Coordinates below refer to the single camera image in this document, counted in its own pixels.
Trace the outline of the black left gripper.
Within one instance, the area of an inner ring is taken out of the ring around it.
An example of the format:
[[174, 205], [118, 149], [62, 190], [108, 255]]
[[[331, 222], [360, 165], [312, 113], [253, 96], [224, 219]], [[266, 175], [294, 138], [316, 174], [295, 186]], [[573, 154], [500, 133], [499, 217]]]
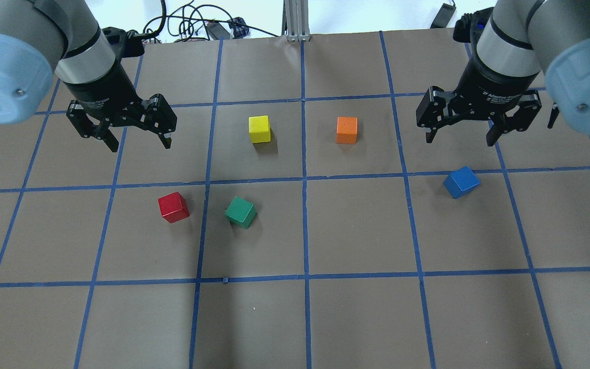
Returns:
[[108, 149], [117, 153], [119, 141], [110, 128], [96, 128], [98, 122], [110, 120], [112, 127], [136, 126], [158, 135], [165, 149], [172, 145], [171, 134], [176, 130], [177, 117], [162, 94], [143, 100], [120, 61], [102, 77], [84, 84], [67, 83], [73, 103], [80, 109], [69, 108], [66, 115], [80, 135], [94, 135]]

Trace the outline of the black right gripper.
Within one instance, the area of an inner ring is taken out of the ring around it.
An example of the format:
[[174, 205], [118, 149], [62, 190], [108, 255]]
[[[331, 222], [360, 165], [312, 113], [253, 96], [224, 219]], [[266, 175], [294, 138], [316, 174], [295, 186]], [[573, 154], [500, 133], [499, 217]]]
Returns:
[[[416, 124], [426, 128], [426, 143], [431, 144], [439, 128], [461, 120], [487, 120], [517, 108], [507, 122], [521, 119], [522, 124], [534, 119], [542, 108], [537, 90], [531, 89], [531, 76], [512, 77], [495, 72], [474, 54], [452, 91], [430, 86], [416, 109]], [[510, 132], [506, 125], [493, 123], [486, 135], [487, 147], [493, 147]]]

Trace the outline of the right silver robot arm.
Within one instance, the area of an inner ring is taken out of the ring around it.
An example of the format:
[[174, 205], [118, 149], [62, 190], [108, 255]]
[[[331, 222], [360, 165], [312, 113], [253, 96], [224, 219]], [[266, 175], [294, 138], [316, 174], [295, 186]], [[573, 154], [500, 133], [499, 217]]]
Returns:
[[562, 115], [590, 136], [590, 1], [498, 1], [464, 14], [453, 39], [469, 44], [471, 57], [454, 91], [431, 86], [419, 103], [427, 143], [463, 120], [492, 122], [489, 147], [526, 131], [542, 108], [531, 87], [539, 73], [553, 102], [547, 127]]

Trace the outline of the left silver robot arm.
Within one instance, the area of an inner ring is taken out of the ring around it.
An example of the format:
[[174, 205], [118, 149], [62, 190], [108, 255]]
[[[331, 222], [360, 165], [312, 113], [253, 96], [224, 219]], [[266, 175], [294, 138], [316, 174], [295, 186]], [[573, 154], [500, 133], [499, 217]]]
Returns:
[[121, 61], [143, 55], [157, 30], [101, 28], [84, 1], [0, 1], [0, 124], [35, 114], [57, 76], [72, 93], [67, 118], [82, 138], [119, 142], [111, 128], [129, 126], [158, 136], [170, 149], [177, 117], [162, 94], [142, 99]]

